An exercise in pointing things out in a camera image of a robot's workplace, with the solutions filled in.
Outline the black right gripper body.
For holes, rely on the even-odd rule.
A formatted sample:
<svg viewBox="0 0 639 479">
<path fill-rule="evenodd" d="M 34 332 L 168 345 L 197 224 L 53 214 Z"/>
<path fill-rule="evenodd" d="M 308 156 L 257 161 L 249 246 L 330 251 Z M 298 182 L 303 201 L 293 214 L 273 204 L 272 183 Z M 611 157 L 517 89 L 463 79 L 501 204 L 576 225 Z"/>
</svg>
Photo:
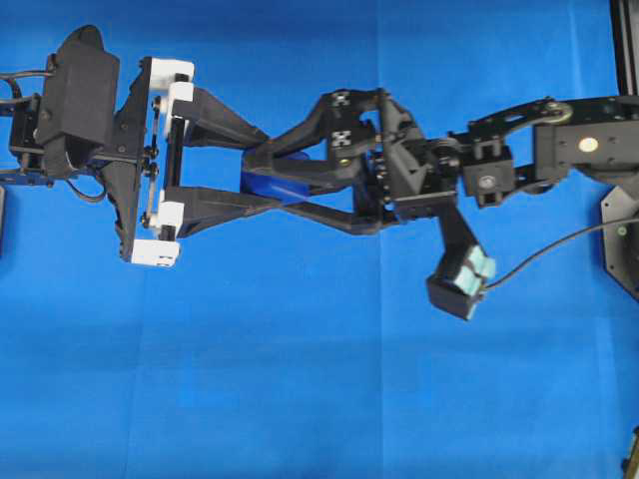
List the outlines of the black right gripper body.
<svg viewBox="0 0 639 479">
<path fill-rule="evenodd" d="M 380 151 L 373 164 L 382 205 L 398 223 L 436 218 L 444 230 L 459 229 L 460 143 L 427 139 L 412 113 L 387 92 L 378 94 L 378 117 Z"/>
</svg>

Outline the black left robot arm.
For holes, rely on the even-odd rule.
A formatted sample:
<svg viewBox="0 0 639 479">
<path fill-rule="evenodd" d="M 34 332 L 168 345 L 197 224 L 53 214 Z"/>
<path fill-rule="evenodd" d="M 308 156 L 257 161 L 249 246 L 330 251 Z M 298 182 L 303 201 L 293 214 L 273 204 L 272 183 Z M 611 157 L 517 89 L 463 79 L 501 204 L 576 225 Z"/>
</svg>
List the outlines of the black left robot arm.
<svg viewBox="0 0 639 479">
<path fill-rule="evenodd" d="M 47 60 L 42 94 L 22 96 L 16 75 L 5 75 L 13 96 L 1 103 L 12 120 L 9 150 L 18 168 L 2 184 L 52 187 L 84 175 L 116 212 L 120 257 L 126 262 L 172 266 L 180 239 L 206 228 L 280 206 L 244 193 L 180 184 L 182 150 L 191 127 L 214 115 L 213 133 L 231 148 L 254 145 L 260 135 L 240 117 L 195 87 L 191 62 L 144 58 L 121 109 L 115 107 L 119 60 L 70 43 Z"/>
</svg>

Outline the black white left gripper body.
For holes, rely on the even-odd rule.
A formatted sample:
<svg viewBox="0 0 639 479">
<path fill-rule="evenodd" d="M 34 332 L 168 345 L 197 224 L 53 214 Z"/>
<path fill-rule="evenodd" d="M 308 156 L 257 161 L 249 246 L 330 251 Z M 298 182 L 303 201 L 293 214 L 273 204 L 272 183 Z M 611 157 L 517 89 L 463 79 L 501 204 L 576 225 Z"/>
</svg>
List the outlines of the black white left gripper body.
<svg viewBox="0 0 639 479">
<path fill-rule="evenodd" d="M 195 65 L 191 62 L 145 57 L 140 73 L 129 89 L 129 96 L 114 116 L 112 139 L 102 155 L 108 163 L 102 168 L 107 198 L 116 212 L 115 231 L 119 255 L 130 262 L 138 225 L 140 185 L 151 161 L 146 148 L 147 114 L 153 92 L 166 93 L 176 80 L 191 81 Z"/>
</svg>

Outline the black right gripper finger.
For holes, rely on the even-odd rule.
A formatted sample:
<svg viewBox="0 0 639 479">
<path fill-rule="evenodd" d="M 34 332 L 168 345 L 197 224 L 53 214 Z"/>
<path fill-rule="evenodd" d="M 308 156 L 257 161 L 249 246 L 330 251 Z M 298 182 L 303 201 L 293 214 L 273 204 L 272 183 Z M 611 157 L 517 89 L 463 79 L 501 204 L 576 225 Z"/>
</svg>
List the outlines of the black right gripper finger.
<svg viewBox="0 0 639 479">
<path fill-rule="evenodd" d="M 352 212 L 345 212 L 315 203 L 301 202 L 281 205 L 279 209 L 352 236 L 371 236 L 384 228 L 384 212 L 379 203 L 353 201 L 352 206 Z"/>
<path fill-rule="evenodd" d="M 243 156 L 245 173 L 337 190 L 376 179 L 368 154 L 379 131 L 361 116 L 381 111 L 385 90 L 339 89 L 322 95 L 306 118 Z"/>
</svg>

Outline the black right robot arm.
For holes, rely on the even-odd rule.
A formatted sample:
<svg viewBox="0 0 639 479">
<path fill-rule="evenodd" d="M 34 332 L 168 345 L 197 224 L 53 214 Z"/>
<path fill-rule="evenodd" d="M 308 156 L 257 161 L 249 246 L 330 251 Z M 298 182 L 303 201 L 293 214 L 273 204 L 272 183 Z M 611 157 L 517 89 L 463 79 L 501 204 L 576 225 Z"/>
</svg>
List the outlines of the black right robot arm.
<svg viewBox="0 0 639 479">
<path fill-rule="evenodd" d="M 430 139 L 389 92 L 337 90 L 300 124 L 244 152 L 241 189 L 372 235 L 422 218 L 460 227 L 459 194 L 497 207 L 543 194 L 574 170 L 637 194 L 636 97 L 544 98 Z"/>
</svg>

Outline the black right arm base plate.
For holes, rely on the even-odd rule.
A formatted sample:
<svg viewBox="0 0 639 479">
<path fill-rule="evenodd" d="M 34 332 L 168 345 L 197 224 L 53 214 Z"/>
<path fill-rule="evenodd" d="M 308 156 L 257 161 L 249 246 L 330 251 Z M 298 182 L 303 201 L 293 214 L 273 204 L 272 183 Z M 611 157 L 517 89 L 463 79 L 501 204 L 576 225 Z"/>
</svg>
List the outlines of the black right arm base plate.
<svg viewBox="0 0 639 479">
<path fill-rule="evenodd" d="M 606 271 L 638 300 L 638 201 L 620 187 L 600 202 L 601 220 L 612 223 L 603 230 Z"/>
</svg>

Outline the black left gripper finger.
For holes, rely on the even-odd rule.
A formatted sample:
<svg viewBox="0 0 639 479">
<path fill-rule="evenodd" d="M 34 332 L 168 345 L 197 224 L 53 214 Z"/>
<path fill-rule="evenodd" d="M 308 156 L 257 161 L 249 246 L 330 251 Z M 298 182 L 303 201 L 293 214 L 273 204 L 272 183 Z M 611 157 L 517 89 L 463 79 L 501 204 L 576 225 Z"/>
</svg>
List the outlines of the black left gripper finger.
<svg viewBox="0 0 639 479">
<path fill-rule="evenodd" d="M 168 187 L 165 200 L 184 206 L 182 223 L 176 228 L 178 239 L 283 205 L 277 199 L 201 187 Z"/>
<path fill-rule="evenodd" d="M 169 86 L 169 143 L 175 133 L 185 147 L 251 149 L 269 137 L 207 90 L 191 82 Z"/>
</svg>

